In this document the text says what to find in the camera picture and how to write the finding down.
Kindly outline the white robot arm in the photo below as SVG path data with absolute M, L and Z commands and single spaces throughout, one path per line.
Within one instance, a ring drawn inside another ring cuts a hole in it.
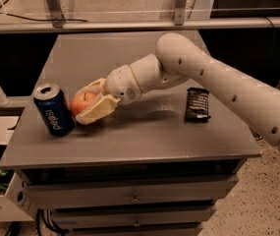
M 156 43 L 156 53 L 113 70 L 107 78 L 81 88 L 94 100 L 74 111 L 84 125 L 130 104 L 153 89 L 168 89 L 189 79 L 208 89 L 225 106 L 280 151 L 280 90 L 221 62 L 181 34 L 170 32 Z

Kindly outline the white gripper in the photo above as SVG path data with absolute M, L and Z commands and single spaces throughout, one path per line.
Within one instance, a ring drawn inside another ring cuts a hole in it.
M 89 107 L 75 116 L 77 122 L 84 125 L 110 115 L 115 111 L 119 102 L 127 105 L 141 98 L 140 86 L 129 65 L 123 65 L 113 70 L 106 80 L 100 78 L 80 88 L 76 95 L 86 92 L 93 93 L 95 99 Z

